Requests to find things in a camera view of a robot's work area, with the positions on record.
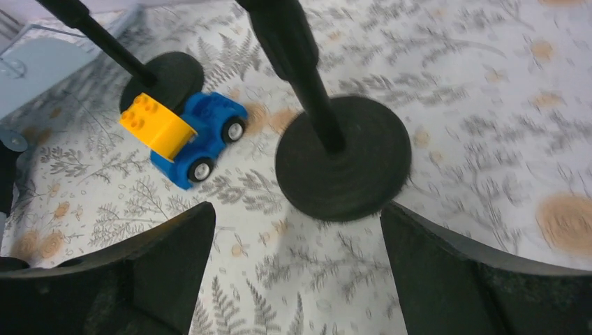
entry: black tire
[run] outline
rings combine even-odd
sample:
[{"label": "black tire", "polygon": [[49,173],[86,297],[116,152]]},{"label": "black tire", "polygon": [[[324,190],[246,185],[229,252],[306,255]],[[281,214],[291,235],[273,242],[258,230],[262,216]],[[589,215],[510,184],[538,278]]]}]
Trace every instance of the black tire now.
[{"label": "black tire", "polygon": [[[238,136],[236,136],[236,135],[233,136],[232,134],[230,134],[230,127],[232,127],[235,124],[239,125],[241,128],[240,134]],[[246,124],[244,123],[244,120],[241,119],[240,117],[229,118],[226,121],[226,123],[224,123],[224,127],[222,127],[222,134],[221,134],[222,140],[226,144],[234,143],[234,142],[240,140],[244,134],[245,128],[246,128]]]},{"label": "black tire", "polygon": [[[208,171],[206,174],[202,172],[196,173],[198,169],[202,169],[200,165],[205,164],[207,165]],[[214,161],[210,158],[200,158],[191,164],[189,171],[187,172],[187,178],[194,183],[200,183],[206,180],[211,174],[212,170],[214,169]]]}]

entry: yellow lego brick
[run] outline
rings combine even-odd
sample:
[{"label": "yellow lego brick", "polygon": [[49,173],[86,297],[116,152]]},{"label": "yellow lego brick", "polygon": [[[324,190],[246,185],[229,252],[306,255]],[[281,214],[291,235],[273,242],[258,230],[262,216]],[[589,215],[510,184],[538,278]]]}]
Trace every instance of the yellow lego brick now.
[{"label": "yellow lego brick", "polygon": [[173,161],[197,132],[145,93],[137,96],[119,123],[160,156]]}]

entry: round weighted base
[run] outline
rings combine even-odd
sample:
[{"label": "round weighted base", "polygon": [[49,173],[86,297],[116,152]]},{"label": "round weighted base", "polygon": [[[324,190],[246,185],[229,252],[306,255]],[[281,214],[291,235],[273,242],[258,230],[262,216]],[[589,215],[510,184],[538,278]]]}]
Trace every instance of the round weighted base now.
[{"label": "round weighted base", "polygon": [[352,221],[382,209],[402,189],[411,167],[403,122],[387,107],[359,96],[331,99],[346,148],[330,156],[301,113],[276,153],[277,181],[302,213],[324,221]]},{"label": "round weighted base", "polygon": [[28,269],[29,263],[12,257],[0,257],[0,273]]},{"label": "round weighted base", "polygon": [[203,67],[197,59],[184,52],[161,54],[146,63],[146,67],[158,78],[158,82],[146,87],[132,77],[121,93],[120,112],[127,110],[136,96],[146,93],[179,115],[187,98],[203,88]]}]

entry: white wheel hub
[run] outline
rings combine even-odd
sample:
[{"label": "white wheel hub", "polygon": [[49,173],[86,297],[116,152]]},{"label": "white wheel hub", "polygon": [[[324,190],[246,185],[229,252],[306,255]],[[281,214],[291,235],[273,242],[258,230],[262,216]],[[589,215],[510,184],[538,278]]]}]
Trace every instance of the white wheel hub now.
[{"label": "white wheel hub", "polygon": [[230,127],[228,127],[228,137],[233,141],[240,139],[243,132],[244,132],[244,129],[238,123],[231,124]]},{"label": "white wheel hub", "polygon": [[204,180],[209,176],[209,166],[206,163],[201,163],[193,171],[193,175],[197,180]]}]

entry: blue toy car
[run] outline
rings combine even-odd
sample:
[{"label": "blue toy car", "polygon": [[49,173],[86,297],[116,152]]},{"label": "blue toy car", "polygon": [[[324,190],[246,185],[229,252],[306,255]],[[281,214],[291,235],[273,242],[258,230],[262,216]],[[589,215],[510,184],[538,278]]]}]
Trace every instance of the blue toy car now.
[{"label": "blue toy car", "polygon": [[150,152],[152,163],[175,185],[184,190],[192,182],[206,180],[220,153],[244,134],[246,109],[218,93],[196,93],[185,104],[179,117],[197,131],[173,161]]}]

